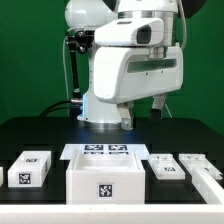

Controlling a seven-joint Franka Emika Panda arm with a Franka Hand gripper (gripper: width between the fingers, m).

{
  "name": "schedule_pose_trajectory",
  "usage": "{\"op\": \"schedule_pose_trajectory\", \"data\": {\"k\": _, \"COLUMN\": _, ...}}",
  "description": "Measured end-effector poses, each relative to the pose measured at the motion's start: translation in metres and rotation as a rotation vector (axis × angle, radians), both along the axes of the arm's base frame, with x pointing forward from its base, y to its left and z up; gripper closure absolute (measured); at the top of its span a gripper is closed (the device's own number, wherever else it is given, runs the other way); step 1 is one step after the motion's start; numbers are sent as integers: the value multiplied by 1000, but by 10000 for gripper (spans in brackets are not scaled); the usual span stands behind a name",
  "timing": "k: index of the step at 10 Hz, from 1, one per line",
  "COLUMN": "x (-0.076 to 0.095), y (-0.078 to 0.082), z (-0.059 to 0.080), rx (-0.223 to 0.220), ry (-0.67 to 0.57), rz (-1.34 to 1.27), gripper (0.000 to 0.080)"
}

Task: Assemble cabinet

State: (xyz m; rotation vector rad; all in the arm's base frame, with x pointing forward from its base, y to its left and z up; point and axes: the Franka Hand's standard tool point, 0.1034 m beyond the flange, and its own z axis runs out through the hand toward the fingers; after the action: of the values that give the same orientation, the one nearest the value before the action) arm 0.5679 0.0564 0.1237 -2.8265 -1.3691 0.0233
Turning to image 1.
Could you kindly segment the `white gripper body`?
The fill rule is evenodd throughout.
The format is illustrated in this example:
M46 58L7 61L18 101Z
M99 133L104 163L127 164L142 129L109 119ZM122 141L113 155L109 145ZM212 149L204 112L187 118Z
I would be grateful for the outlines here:
M181 88L183 54L169 47L165 58L150 58L149 48L101 47L94 59L96 97L120 104Z

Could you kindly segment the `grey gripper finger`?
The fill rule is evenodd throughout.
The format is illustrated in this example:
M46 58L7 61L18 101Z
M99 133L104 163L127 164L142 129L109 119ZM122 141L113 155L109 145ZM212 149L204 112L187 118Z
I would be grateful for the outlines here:
M166 94L160 94L153 97L152 108L150 110L151 119L161 119L162 118L162 109L166 103Z
M121 127L124 130L133 129L133 115L132 115L132 102L125 102L117 105L118 112L121 117Z

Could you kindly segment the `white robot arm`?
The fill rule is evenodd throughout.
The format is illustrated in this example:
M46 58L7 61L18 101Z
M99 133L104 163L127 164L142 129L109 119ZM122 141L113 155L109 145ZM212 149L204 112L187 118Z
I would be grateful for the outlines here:
M152 97L160 110L166 94L183 83L183 45L175 22L181 0L69 0L65 20L74 51L89 57L89 87L78 120L99 129L133 127L131 109Z

